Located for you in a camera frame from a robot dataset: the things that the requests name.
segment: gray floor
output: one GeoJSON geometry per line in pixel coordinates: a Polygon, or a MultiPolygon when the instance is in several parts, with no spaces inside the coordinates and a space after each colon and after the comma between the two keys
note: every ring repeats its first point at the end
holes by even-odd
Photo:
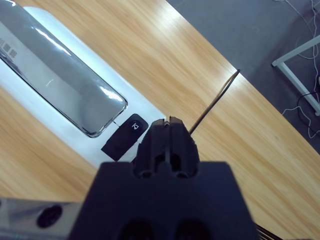
{"type": "MultiPolygon", "coordinates": [[[[300,96],[289,80],[271,66],[273,60],[311,39],[301,17],[286,3],[273,0],[167,0],[231,64],[241,69],[248,81],[279,111],[294,108],[300,96]]],[[[309,0],[289,0],[309,21],[313,17],[309,0]]],[[[317,21],[320,33],[320,20],[317,21]]],[[[311,57],[312,50],[304,55],[311,57]]],[[[320,69],[320,54],[316,59],[320,69]]],[[[312,92],[316,71],[312,60],[299,56],[287,62],[292,71],[312,92]]],[[[320,130],[320,117],[303,99],[303,111],[311,118],[311,127],[320,130]]],[[[320,153],[320,136],[308,137],[308,127],[297,111],[286,119],[320,153]]]]}

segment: black cable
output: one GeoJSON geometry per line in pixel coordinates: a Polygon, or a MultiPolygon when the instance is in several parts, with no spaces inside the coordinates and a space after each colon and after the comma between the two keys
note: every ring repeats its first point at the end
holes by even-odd
{"type": "Polygon", "coordinates": [[[271,240],[283,240],[282,238],[278,237],[277,235],[273,234],[272,232],[268,231],[264,227],[260,226],[259,224],[255,224],[256,229],[258,230],[260,236],[266,238],[270,238],[271,240]]]}
{"type": "Polygon", "coordinates": [[[223,91],[212,101],[212,103],[204,110],[204,112],[201,114],[201,116],[198,118],[198,120],[193,124],[191,129],[189,130],[190,135],[196,130],[198,125],[201,123],[201,121],[206,117],[206,115],[210,112],[210,110],[217,104],[217,102],[221,99],[221,97],[226,93],[228,88],[231,86],[233,81],[236,79],[238,74],[240,73],[240,70],[238,69],[231,78],[227,81],[227,85],[223,89],[223,91]]]}
{"type": "MultiPolygon", "coordinates": [[[[301,100],[304,96],[311,95],[311,94],[318,94],[318,93],[320,93],[320,92],[319,92],[319,91],[314,91],[314,92],[310,92],[310,93],[308,93],[308,94],[301,95],[301,96],[298,98],[297,102],[296,102],[296,106],[297,106],[297,107],[299,106],[299,102],[300,102],[300,100],[301,100]]],[[[301,115],[300,115],[300,111],[301,111],[301,109],[298,108],[298,117],[299,117],[300,121],[301,121],[304,125],[306,125],[314,134],[316,134],[318,137],[320,137],[319,133],[318,133],[317,131],[315,131],[311,126],[309,126],[309,123],[307,123],[307,122],[305,122],[305,121],[303,120],[303,118],[302,118],[301,115]]]]}

